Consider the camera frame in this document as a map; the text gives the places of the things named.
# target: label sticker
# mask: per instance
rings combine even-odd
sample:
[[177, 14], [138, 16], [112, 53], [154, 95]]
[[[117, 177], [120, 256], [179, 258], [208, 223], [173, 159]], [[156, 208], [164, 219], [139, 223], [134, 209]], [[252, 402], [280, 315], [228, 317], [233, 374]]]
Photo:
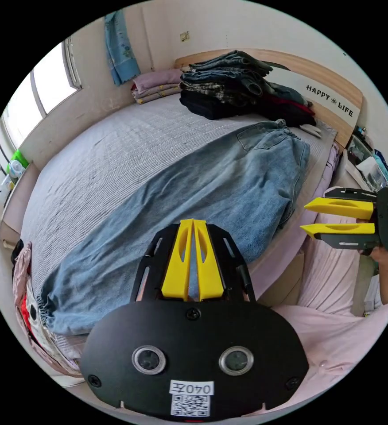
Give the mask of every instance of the label sticker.
[[172, 394], [172, 416], [206, 417], [210, 416], [210, 396]]
[[170, 394], [176, 395], [213, 395], [214, 382], [191, 382], [171, 380]]

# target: window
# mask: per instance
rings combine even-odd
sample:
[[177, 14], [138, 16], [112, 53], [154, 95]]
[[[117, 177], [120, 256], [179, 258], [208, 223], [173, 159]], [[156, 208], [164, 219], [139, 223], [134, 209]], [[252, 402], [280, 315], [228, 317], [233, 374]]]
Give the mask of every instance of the window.
[[56, 106], [81, 89], [69, 39], [55, 46], [34, 67], [12, 95], [4, 122], [18, 148]]

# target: hanging cloth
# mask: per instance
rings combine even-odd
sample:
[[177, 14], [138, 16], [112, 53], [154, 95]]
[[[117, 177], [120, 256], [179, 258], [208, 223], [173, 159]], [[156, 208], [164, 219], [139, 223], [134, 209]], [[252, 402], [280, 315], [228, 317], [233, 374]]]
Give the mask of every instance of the hanging cloth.
[[141, 73], [131, 49], [122, 9], [105, 16], [105, 47], [115, 85]]

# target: folded pink blanket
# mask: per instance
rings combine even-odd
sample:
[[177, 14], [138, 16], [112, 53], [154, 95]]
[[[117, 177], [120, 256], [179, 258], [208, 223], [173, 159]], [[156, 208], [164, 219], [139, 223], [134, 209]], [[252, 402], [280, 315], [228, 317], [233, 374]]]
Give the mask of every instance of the folded pink blanket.
[[158, 92], [161, 92], [163, 90], [167, 90], [167, 89], [172, 89], [174, 87], [178, 87], [179, 84], [162, 84], [162, 85], [158, 85], [156, 87], [152, 87], [151, 89], [148, 90], [144, 90], [141, 94], [139, 93], [139, 91], [137, 89], [133, 89], [132, 90], [132, 96], [134, 99], [140, 99], [142, 97], [146, 97], [149, 96], [151, 94], [155, 94]]
[[144, 96], [144, 97], [140, 97], [139, 99], [135, 99], [137, 103], [139, 103], [140, 105], [142, 105], [143, 103], [147, 103], [150, 102], [152, 100], [156, 100], [159, 99], [161, 97], [166, 97], [169, 96], [171, 94], [176, 94], [176, 93], [180, 93], [181, 89], [176, 86], [176, 87], [172, 87], [171, 89], [167, 89], [167, 90], [163, 90], [154, 94], [150, 94], [149, 96]]
[[141, 74], [133, 79], [138, 94], [143, 94], [148, 89], [164, 84], [177, 84], [181, 82], [181, 70], [153, 71]]

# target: nightstand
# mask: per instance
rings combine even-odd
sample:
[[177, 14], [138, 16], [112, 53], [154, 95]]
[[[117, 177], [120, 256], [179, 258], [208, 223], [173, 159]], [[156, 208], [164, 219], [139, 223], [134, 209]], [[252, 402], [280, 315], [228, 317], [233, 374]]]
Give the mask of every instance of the nightstand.
[[33, 163], [24, 170], [5, 204], [0, 220], [0, 241], [16, 245], [20, 239], [23, 218], [40, 171]]

